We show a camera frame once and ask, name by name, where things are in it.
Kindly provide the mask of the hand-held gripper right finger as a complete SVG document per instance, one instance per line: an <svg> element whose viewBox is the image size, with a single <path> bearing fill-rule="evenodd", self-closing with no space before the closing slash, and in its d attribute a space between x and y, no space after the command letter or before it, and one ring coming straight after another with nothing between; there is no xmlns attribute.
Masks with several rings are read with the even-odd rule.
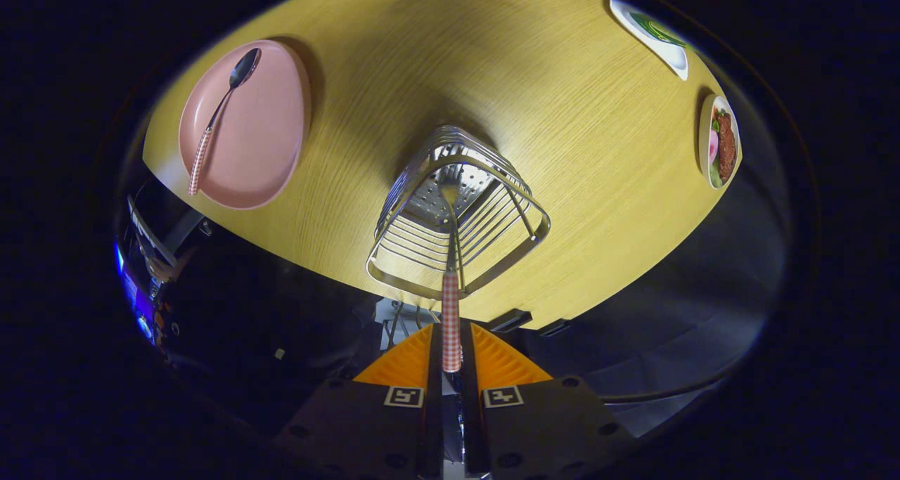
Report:
<svg viewBox="0 0 900 480"><path fill-rule="evenodd" d="M461 325L463 451L489 479L586 479L636 447L587 382L551 377L485 327Z"/></svg>

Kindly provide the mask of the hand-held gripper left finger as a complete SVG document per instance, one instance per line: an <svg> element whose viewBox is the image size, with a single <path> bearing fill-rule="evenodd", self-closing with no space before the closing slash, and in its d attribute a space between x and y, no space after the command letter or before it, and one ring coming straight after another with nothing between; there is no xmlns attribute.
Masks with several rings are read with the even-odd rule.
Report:
<svg viewBox="0 0 900 480"><path fill-rule="evenodd" d="M319 385L274 445L318 478L437 479L441 354L440 326L424 327L353 380Z"/></svg>

